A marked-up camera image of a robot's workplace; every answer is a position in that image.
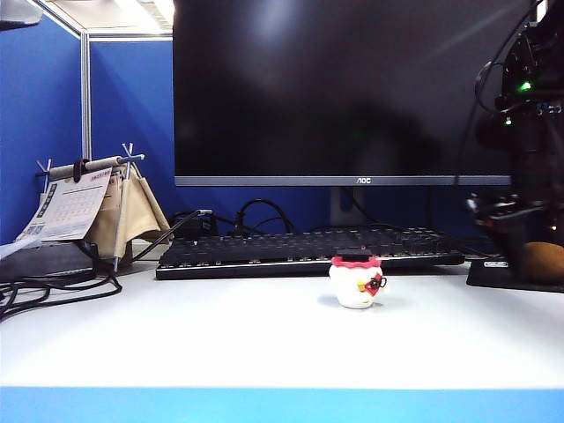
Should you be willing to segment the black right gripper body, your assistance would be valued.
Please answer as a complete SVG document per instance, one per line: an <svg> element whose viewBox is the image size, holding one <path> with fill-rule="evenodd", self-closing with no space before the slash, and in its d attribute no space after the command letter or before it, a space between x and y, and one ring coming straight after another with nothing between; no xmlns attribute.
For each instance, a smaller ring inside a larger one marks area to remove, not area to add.
<svg viewBox="0 0 564 423"><path fill-rule="evenodd" d="M557 232L563 228L563 181L512 182L481 196L472 193L465 205L475 222L491 231L520 228L532 217L549 232Z"/></svg>

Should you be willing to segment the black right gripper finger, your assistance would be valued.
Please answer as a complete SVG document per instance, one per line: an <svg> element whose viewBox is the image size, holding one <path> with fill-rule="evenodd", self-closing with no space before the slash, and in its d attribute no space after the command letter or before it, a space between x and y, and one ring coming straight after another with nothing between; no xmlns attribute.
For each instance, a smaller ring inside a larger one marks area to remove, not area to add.
<svg viewBox="0 0 564 423"><path fill-rule="evenodd" d="M489 229L494 244L508 261L516 280L525 280L525 242L527 230L520 219L491 219Z"/></svg>

